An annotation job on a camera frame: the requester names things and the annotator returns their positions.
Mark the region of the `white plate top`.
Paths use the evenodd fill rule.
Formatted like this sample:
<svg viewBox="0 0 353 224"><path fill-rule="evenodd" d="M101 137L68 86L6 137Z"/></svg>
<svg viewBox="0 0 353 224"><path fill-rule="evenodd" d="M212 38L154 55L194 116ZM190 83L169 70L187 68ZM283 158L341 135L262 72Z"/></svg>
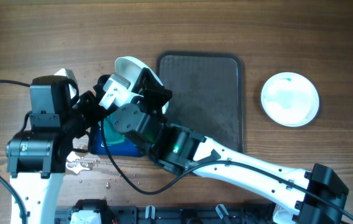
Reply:
<svg viewBox="0 0 353 224"><path fill-rule="evenodd" d="M131 101L131 92L135 86L138 77L143 68L148 68L153 74L156 82L163 86L162 81L159 77L149 68L144 62L140 61L138 58L132 56L119 57L115 61L115 72L130 82L128 87L128 92L121 91L121 93L115 98L114 103L116 106L123 106Z"/></svg>

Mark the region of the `pinkish white plate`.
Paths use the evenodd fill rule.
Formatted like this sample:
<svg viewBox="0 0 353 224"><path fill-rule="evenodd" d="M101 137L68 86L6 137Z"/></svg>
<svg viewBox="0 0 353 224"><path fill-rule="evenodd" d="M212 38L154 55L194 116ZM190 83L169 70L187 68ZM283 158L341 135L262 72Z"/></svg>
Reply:
<svg viewBox="0 0 353 224"><path fill-rule="evenodd" d="M274 122L297 128L309 124L320 110L316 87L306 77L294 72L281 72L263 85L260 102Z"/></svg>

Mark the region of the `green scrubbing sponge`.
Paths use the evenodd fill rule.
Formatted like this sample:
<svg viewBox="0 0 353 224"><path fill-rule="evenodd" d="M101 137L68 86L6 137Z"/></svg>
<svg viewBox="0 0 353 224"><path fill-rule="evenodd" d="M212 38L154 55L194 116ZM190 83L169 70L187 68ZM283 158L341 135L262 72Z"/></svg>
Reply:
<svg viewBox="0 0 353 224"><path fill-rule="evenodd" d="M111 146L117 145L125 141L125 137L114 129L109 119L107 118L104 119L103 127L104 127L105 141L107 145L111 145Z"/></svg>

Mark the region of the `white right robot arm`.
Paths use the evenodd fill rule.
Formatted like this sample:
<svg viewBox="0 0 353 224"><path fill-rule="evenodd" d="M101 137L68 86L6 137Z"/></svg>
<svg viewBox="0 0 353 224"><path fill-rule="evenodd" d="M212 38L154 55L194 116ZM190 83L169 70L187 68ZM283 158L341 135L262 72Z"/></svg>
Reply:
<svg viewBox="0 0 353 224"><path fill-rule="evenodd" d="M113 128L153 163L179 177L195 174L222 180L275 203L275 223L339 223L348 188L329 167L312 171L271 164L231 150L210 137L166 122L171 91L148 68L113 74Z"/></svg>

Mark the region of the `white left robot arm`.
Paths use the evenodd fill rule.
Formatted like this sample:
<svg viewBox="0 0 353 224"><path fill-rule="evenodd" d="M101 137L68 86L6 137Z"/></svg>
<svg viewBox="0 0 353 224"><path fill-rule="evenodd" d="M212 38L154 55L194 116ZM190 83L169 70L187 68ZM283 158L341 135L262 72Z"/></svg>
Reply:
<svg viewBox="0 0 353 224"><path fill-rule="evenodd" d="M78 86L63 76L33 79L29 89L31 129L8 142L6 155L12 198L11 223L53 223L73 140L105 117L96 96L70 95Z"/></svg>

